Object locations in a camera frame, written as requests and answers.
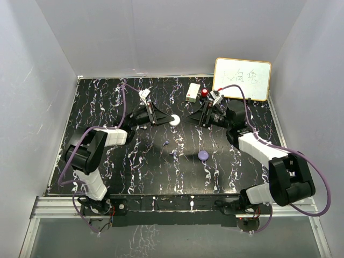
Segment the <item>white earbud charging case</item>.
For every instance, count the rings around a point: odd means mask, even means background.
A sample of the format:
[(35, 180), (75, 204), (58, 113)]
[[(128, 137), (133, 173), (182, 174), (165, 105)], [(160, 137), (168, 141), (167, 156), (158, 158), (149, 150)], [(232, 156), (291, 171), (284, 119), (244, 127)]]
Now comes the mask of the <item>white earbud charging case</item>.
[(171, 126), (178, 126), (181, 122), (181, 119), (178, 115), (172, 114), (171, 117), (173, 118), (172, 121), (169, 122)]

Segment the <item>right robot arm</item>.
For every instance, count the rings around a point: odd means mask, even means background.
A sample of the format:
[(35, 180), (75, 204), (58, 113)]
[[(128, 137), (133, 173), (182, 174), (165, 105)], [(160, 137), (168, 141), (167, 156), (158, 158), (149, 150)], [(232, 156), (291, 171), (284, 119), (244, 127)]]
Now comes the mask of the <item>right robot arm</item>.
[(241, 101), (230, 101), (226, 111), (205, 101), (197, 111), (184, 118), (186, 123), (203, 128), (210, 125), (224, 128), (231, 145), (268, 169), (269, 182), (241, 190), (235, 202), (237, 208), (252, 213), (259, 204), (286, 206), (313, 196), (316, 189), (306, 160), (261, 143), (248, 126), (246, 114), (246, 105)]

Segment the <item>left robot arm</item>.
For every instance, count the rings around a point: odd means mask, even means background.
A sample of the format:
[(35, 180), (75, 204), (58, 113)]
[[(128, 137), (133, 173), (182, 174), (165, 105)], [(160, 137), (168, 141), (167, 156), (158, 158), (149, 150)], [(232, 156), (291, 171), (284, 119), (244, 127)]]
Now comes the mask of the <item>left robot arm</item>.
[(78, 181), (85, 186), (85, 195), (93, 202), (92, 208), (97, 213), (106, 214), (111, 208), (111, 201), (105, 198), (108, 190), (99, 172), (104, 149), (129, 144), (138, 126), (148, 123), (152, 126), (166, 123), (176, 126), (180, 121), (179, 116), (168, 115), (148, 102), (124, 116), (115, 128), (80, 126), (76, 129), (67, 145), (64, 159), (66, 167), (71, 166)]

